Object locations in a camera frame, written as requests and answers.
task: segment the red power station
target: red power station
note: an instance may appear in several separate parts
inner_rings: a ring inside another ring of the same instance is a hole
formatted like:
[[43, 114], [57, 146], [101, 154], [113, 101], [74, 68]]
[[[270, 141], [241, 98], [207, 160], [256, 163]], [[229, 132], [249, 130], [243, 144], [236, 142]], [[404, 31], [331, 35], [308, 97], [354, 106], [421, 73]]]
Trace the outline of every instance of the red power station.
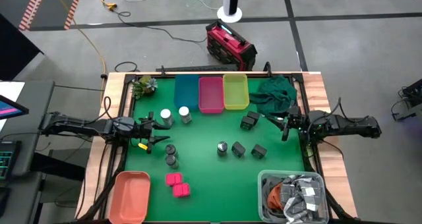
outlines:
[[208, 51], [224, 64], [236, 64], [238, 70], [252, 70], [257, 54], [255, 46], [221, 20], [206, 27]]

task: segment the table leg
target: table leg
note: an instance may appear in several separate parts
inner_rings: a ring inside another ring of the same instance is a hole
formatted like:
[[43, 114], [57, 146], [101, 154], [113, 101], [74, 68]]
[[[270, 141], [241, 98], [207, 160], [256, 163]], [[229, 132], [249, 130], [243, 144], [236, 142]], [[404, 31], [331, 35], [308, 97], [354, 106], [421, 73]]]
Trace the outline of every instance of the table leg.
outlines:
[[57, 175], [75, 181], [83, 181], [85, 177], [85, 168], [39, 153], [34, 153], [31, 171]]

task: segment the small black block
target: small black block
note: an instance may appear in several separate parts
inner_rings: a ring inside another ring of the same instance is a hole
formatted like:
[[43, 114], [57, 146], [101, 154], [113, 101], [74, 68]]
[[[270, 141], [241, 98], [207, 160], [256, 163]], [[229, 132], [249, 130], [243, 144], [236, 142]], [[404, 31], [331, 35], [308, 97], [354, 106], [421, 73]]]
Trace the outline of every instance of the small black block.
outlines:
[[263, 158], [265, 156], [266, 149], [263, 148], [262, 146], [259, 146], [258, 144], [255, 144], [255, 147], [251, 151], [251, 154], [253, 156], [255, 156], [256, 158], [261, 159], [261, 158]]
[[248, 116], [243, 116], [240, 127], [246, 130], [250, 130], [253, 127], [254, 119], [249, 118]]
[[232, 146], [231, 146], [231, 150], [233, 151], [233, 153], [237, 156], [237, 157], [241, 157], [246, 149], [242, 146], [242, 144], [240, 144], [240, 142], [235, 142]]
[[254, 120], [253, 125], [255, 126], [259, 120], [259, 114], [254, 111], [248, 111], [248, 117]]

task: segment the clear plastic bin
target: clear plastic bin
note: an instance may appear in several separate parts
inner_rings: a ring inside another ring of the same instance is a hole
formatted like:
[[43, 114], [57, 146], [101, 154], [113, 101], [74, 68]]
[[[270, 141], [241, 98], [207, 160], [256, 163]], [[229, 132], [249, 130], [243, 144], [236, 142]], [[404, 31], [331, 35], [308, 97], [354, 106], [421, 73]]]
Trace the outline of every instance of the clear plastic bin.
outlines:
[[266, 179], [269, 176], [278, 177], [278, 178], [287, 178], [290, 175], [306, 175], [308, 177], [313, 177], [316, 181], [320, 183], [321, 186], [321, 198], [322, 202], [318, 207], [318, 213], [321, 220], [318, 221], [308, 221], [304, 222], [304, 224], [327, 224], [329, 220], [328, 216], [328, 206], [327, 201], [325, 198], [325, 185], [324, 180], [318, 173], [314, 172], [302, 172], [302, 171], [276, 171], [276, 170], [263, 170], [258, 174], [258, 213], [259, 217], [262, 219], [263, 222], [266, 223], [275, 223], [271, 219], [266, 218], [262, 213], [262, 180]]
[[175, 77], [174, 105], [198, 110], [198, 75], [177, 75]]
[[248, 78], [245, 74], [225, 74], [224, 107], [246, 109], [249, 105]]
[[203, 113], [222, 113], [224, 109], [223, 78], [199, 78], [199, 109]]

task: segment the monitor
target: monitor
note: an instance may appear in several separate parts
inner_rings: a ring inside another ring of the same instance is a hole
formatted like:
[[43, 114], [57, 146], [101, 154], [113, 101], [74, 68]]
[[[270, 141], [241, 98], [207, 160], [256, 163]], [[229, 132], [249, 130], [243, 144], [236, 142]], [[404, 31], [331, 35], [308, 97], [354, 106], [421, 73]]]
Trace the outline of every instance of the monitor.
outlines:
[[0, 95], [0, 120], [28, 114], [29, 109]]

